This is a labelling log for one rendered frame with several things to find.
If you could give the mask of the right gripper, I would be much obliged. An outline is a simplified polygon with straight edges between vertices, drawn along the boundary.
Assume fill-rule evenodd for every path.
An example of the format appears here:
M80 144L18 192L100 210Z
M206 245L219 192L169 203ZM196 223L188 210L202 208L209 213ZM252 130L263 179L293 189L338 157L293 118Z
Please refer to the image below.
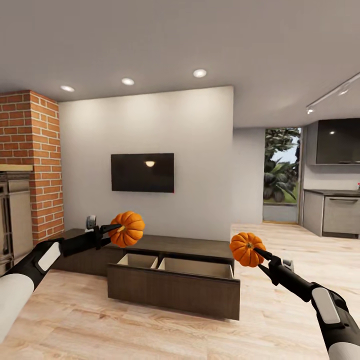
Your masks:
M268 268L262 264L258 266L271 278L271 282L277 287L279 284L289 291L292 291L292 283L299 275L282 265L281 258L272 255L271 252L255 247L254 250L264 257L268 263Z

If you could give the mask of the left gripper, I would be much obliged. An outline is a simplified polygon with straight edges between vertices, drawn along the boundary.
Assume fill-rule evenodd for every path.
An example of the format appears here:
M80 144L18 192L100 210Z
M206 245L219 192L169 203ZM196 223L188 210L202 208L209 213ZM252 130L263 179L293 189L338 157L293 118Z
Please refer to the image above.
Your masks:
M93 227L93 232L85 233L83 235L79 235L75 237L75 242L77 245L77 252L85 252L90 249L96 248L96 250L100 250L101 247L104 247L111 243L111 238L103 238L105 233L108 233L112 230L120 228L122 225L120 223L103 225L99 228L99 226Z

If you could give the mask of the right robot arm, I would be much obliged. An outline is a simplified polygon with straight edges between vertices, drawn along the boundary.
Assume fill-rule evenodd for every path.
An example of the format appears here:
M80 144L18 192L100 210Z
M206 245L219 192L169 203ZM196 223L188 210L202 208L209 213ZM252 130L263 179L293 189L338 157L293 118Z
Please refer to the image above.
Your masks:
M262 264L258 266L276 287L281 284L304 302L311 300L329 360L360 360L360 328L343 298L317 282L308 282L296 274L293 260L283 259L282 262L271 252L257 247L254 250L267 261L270 260L268 268Z

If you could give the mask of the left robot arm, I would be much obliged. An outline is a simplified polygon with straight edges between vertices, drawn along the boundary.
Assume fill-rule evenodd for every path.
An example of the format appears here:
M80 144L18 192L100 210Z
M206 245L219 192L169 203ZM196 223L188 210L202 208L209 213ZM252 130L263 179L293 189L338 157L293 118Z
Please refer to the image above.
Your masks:
M86 218L83 235L40 242L0 278L0 345L32 293L62 253L66 258L93 248L100 250L111 243L111 238L102 239L103 235L122 225L117 223L99 228L96 217L89 215Z

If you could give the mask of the pumpkin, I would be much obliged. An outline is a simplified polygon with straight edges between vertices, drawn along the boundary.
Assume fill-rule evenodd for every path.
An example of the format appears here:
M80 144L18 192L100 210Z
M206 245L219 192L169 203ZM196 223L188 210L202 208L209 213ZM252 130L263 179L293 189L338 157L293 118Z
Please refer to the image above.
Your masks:
M143 237L145 223L141 215L133 211L118 214L110 224L121 224L121 227L108 232L111 243L118 245L120 248L133 246Z
M257 253L254 248L266 251L260 237L253 233L241 232L232 237L230 243L230 250L233 252L235 260L240 262L244 267L255 268L259 264L263 264L265 258Z

